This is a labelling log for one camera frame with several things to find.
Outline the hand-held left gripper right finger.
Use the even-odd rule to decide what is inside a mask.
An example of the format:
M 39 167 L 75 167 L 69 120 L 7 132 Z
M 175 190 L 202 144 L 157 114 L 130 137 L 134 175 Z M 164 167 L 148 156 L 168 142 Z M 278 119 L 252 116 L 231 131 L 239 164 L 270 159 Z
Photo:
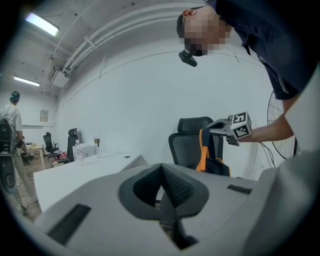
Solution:
M 255 182 L 161 165 L 161 256 L 243 256 L 250 232 L 241 208 Z

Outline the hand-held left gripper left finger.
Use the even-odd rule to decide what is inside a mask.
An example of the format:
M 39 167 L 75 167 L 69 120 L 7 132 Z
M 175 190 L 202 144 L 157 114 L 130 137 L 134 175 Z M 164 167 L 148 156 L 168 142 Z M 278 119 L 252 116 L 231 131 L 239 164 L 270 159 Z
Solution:
M 90 211 L 65 245 L 53 241 L 58 256 L 174 256 L 179 248 L 155 220 L 143 220 L 121 204 L 121 183 L 147 167 L 140 166 L 93 179 L 56 202 L 35 221 L 46 235 L 76 205 Z

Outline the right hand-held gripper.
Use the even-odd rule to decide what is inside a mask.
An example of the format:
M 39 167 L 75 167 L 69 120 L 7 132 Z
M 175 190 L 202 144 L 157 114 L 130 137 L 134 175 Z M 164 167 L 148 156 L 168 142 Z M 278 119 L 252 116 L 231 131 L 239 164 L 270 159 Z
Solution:
M 239 146 L 239 139 L 252 134 L 252 121 L 247 111 L 217 119 L 206 126 L 215 136 L 226 137 L 229 145 Z

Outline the navy backpack with orange trim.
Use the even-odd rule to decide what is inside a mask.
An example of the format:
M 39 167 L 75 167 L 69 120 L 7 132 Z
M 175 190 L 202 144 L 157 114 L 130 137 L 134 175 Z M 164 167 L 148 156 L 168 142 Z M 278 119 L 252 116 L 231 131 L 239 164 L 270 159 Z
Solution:
M 196 171 L 230 177 L 230 168 L 216 157 L 214 140 L 209 129 L 199 131 L 200 160 Z

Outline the person's right forearm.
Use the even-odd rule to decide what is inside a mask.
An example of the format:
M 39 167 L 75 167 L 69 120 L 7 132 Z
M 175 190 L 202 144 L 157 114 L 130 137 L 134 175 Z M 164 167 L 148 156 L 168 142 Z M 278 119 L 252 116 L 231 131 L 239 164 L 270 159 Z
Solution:
M 240 138 L 238 141 L 241 143 L 263 143 L 285 140 L 293 135 L 294 133 L 283 113 L 273 123 L 253 129 L 251 135 Z

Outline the black mesh office chair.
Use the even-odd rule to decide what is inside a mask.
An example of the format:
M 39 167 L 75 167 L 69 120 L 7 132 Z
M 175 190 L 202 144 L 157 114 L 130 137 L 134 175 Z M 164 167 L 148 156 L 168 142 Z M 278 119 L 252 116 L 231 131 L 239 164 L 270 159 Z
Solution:
M 210 117 L 181 118 L 178 122 L 177 133 L 173 133 L 168 138 L 168 143 L 174 164 L 196 171 L 196 167 L 201 158 L 199 133 L 212 123 Z M 223 161 L 223 136 L 211 134 L 215 156 Z

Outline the white table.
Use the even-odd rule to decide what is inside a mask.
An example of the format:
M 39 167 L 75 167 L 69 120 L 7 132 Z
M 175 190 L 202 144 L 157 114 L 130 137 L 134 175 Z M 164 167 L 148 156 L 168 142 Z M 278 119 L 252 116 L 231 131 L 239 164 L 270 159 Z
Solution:
M 100 158 L 93 155 L 85 158 L 83 162 L 83 166 L 74 161 L 38 171 L 33 175 L 42 212 L 91 180 L 148 164 L 141 154 L 114 152 L 102 153 Z

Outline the clear plastic water bottle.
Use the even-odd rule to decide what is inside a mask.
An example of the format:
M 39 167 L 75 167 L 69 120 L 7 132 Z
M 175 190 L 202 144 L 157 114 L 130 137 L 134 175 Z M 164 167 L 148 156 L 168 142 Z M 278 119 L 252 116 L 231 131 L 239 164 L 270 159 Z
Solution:
M 78 163 L 79 166 L 84 165 L 83 153 L 80 141 L 77 139 L 75 141 L 75 146 L 72 147 L 74 161 Z

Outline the light wooden desk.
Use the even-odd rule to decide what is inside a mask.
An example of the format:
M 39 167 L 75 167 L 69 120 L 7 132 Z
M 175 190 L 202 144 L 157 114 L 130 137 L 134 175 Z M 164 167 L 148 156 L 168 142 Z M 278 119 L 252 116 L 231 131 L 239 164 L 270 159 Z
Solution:
M 42 164 L 42 169 L 45 170 L 46 166 L 45 166 L 45 161 L 44 161 L 44 152 L 43 152 L 43 148 L 42 147 L 30 147 L 26 149 L 27 153 L 38 153 L 40 156 L 40 160 L 41 160 L 41 164 Z

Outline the person's navy jacket torso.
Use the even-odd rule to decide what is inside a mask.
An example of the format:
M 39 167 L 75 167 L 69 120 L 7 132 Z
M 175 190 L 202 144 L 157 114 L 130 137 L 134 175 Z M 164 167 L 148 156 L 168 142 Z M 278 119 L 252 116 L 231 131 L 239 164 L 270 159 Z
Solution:
M 264 65 L 278 100 L 301 93 L 319 62 L 312 47 L 318 25 L 313 0 L 211 0 L 220 19 L 234 28 L 247 53 Z

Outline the grey shell equipment pack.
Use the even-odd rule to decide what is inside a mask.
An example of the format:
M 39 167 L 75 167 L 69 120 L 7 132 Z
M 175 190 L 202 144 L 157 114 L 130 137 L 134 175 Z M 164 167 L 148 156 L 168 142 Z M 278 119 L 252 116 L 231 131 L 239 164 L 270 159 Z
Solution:
M 8 195 L 16 192 L 16 175 L 13 155 L 16 150 L 16 135 L 6 117 L 0 120 L 0 185 Z

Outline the white ceiling air unit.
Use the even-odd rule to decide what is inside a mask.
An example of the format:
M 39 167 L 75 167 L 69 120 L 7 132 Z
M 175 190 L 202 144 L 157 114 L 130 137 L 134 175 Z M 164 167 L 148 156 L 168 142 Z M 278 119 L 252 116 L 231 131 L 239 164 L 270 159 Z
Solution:
M 52 74 L 49 78 L 49 82 L 56 87 L 64 88 L 65 85 L 69 82 L 70 76 L 62 71 L 62 68 L 59 65 L 52 67 Z

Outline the white ceiling conduit pipes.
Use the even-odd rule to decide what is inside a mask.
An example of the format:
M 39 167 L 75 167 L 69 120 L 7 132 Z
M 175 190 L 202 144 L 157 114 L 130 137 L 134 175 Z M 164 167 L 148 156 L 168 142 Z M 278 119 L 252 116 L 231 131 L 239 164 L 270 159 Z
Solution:
M 108 17 L 86 34 L 62 66 L 70 74 L 88 55 L 112 38 L 143 26 L 175 20 L 181 11 L 199 6 L 201 0 L 129 0 L 122 10 L 108 8 Z

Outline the long ceiling light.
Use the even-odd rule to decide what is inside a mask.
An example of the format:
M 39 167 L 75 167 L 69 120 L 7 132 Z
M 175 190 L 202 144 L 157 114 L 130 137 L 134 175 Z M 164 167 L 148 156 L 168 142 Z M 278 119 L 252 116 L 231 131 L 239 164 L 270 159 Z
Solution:
M 38 82 L 31 81 L 31 80 L 28 80 L 28 79 L 24 79 L 24 78 L 21 78 L 21 77 L 18 77 L 18 76 L 14 76 L 13 78 L 14 78 L 15 81 L 18 81 L 18 82 L 21 82 L 21 83 L 25 83 L 25 84 L 32 85 L 32 86 L 35 86 L 35 87 L 40 87 L 40 84 Z
M 54 37 L 59 31 L 59 28 L 55 24 L 32 12 L 27 15 L 25 21 L 35 25 Z

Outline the black pedestal fan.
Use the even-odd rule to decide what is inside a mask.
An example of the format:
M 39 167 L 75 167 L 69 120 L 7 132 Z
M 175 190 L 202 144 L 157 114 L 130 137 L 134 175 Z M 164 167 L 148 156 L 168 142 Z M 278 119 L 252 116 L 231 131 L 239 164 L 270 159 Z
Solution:
M 267 124 L 270 125 L 275 122 L 276 119 L 283 114 L 283 112 L 284 108 L 282 102 L 276 99 L 275 93 L 272 92 L 267 106 Z M 284 160 L 295 156 L 300 149 L 298 147 L 297 139 L 294 135 L 284 140 L 271 141 L 271 144 L 279 156 Z M 264 150 L 269 163 L 272 163 L 272 165 L 275 166 L 274 155 L 272 151 L 263 142 L 260 142 L 260 145 Z

